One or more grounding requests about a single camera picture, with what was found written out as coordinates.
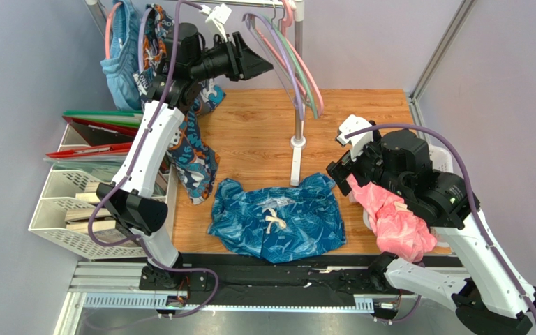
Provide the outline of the blue shark print shorts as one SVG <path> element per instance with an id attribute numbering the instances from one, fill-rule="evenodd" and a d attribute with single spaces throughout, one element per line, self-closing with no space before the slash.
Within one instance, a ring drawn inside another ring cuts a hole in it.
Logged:
<path id="1" fill-rule="evenodd" d="M 323 173 L 295 187 L 254 191 L 225 179 L 218 185 L 207 233 L 233 253 L 273 264 L 323 255 L 347 242 L 334 187 Z"/>

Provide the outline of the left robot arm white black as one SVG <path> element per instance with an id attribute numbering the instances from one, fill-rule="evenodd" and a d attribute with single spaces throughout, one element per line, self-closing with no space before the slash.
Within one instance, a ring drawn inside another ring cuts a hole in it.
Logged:
<path id="1" fill-rule="evenodd" d="M 108 210 L 124 240 L 138 242 L 147 255 L 142 290 L 170 290 L 184 282 L 183 258 L 165 228 L 169 208 L 152 193 L 161 162 L 175 144 L 201 83 L 222 75 L 233 82 L 249 80 L 274 68 L 238 32 L 216 34 L 213 47 L 207 48 L 194 24 L 174 23 L 165 45 L 167 56 L 147 89 L 144 119 L 126 159 L 112 182 L 96 190 L 96 209 Z"/>

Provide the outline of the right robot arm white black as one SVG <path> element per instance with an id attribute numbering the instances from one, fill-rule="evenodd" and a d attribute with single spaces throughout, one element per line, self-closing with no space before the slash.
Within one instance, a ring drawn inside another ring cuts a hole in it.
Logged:
<path id="1" fill-rule="evenodd" d="M 374 183 L 400 196 L 418 218 L 435 230 L 466 268 L 454 278 L 414 265 L 395 253 L 381 253 L 369 266 L 372 280 L 386 288 L 407 290 L 453 311 L 475 334 L 527 334 L 536 331 L 536 286 L 516 270 L 493 236 L 470 177 L 434 167 L 419 126 L 340 126 L 337 141 L 350 145 L 328 175 L 343 194 Z"/>

